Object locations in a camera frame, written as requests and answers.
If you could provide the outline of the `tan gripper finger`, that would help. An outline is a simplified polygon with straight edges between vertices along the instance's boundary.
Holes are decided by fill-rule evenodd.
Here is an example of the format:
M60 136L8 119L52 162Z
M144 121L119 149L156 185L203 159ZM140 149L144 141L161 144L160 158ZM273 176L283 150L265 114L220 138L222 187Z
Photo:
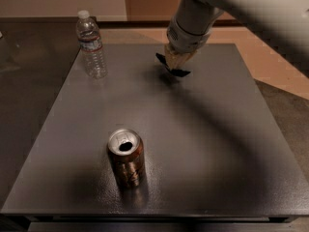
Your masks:
M166 64L170 70L177 69L180 66L179 53L170 45L164 46Z
M196 53L198 52L197 49L194 49L190 52L182 52L178 54L178 68L181 69L183 65L189 61Z

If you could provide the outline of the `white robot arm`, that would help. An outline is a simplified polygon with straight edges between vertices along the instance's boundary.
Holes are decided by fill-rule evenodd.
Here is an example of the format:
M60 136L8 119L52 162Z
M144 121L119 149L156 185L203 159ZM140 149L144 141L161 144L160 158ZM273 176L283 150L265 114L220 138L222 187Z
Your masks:
M165 58L170 72L204 46L223 13L301 73L309 73L309 0L182 0L167 29Z

